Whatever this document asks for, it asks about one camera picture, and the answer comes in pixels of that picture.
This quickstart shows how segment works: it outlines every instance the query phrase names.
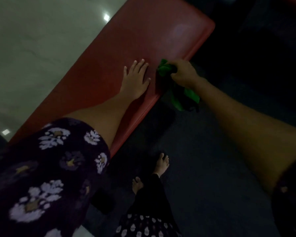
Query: person's right arm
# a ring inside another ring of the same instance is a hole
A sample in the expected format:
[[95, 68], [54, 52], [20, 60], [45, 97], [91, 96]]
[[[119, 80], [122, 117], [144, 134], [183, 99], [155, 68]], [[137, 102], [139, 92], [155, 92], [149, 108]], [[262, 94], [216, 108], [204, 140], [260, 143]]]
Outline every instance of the person's right arm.
[[237, 144], [259, 178], [271, 193], [280, 175], [296, 160], [296, 127], [257, 112], [199, 77], [184, 60], [169, 62], [178, 68], [172, 79], [192, 89], [213, 111], [220, 126]]

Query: foot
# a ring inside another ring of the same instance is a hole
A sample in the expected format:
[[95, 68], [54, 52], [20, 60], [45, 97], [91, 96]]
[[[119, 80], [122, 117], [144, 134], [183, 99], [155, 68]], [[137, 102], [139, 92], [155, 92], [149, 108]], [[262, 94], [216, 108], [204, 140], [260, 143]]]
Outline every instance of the foot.
[[165, 171], [167, 170], [167, 168], [169, 167], [170, 163], [169, 163], [169, 157], [166, 156], [164, 159], [164, 153], [160, 154], [160, 157], [157, 161], [157, 164], [155, 166], [155, 171], [153, 173], [156, 173], [159, 177], [161, 177], [163, 175], [163, 173], [165, 173]]
[[137, 195], [137, 192], [143, 187], [143, 183], [141, 182], [139, 177], [136, 177], [136, 179], [132, 179], [132, 191], [134, 191], [135, 195]]

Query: clothing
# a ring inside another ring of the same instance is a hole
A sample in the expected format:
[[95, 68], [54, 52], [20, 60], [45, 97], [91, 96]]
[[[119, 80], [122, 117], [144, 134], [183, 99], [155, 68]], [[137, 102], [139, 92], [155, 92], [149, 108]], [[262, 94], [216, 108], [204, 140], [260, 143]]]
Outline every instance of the clothing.
[[0, 151], [0, 237], [72, 236], [109, 161], [102, 137], [71, 118]]
[[150, 176], [137, 192], [134, 204], [122, 216], [115, 237], [176, 236], [181, 237], [170, 204], [157, 174]]
[[280, 234], [296, 236], [296, 162], [282, 174], [274, 189], [272, 211]]

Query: person's right hand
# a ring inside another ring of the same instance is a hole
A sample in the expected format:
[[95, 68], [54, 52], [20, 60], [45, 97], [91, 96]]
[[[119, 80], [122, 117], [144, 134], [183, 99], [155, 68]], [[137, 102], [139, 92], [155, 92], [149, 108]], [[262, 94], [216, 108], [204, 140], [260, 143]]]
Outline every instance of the person's right hand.
[[195, 80], [199, 77], [190, 62], [178, 59], [169, 61], [167, 64], [171, 64], [177, 67], [177, 73], [172, 73], [171, 77], [178, 85], [186, 87], [188, 89], [193, 88]]

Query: toe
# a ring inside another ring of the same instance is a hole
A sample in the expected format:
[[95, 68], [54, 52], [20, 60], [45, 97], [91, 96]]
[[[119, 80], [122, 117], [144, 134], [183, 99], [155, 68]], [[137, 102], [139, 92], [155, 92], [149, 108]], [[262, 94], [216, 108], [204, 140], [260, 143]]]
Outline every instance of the toe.
[[159, 156], [159, 159], [163, 159], [163, 157], [164, 157], [164, 153], [161, 153]]

